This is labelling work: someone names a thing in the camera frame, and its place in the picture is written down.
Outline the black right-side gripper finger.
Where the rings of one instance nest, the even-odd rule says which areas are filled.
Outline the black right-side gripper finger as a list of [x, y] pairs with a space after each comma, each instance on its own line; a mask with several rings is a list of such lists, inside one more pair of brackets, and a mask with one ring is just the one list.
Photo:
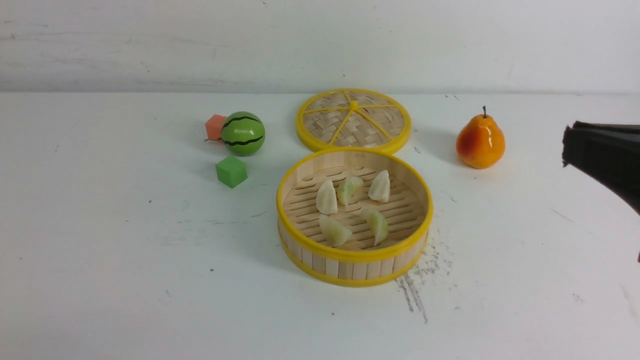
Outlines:
[[562, 166], [573, 166], [640, 212], [640, 126], [575, 121], [562, 137]]

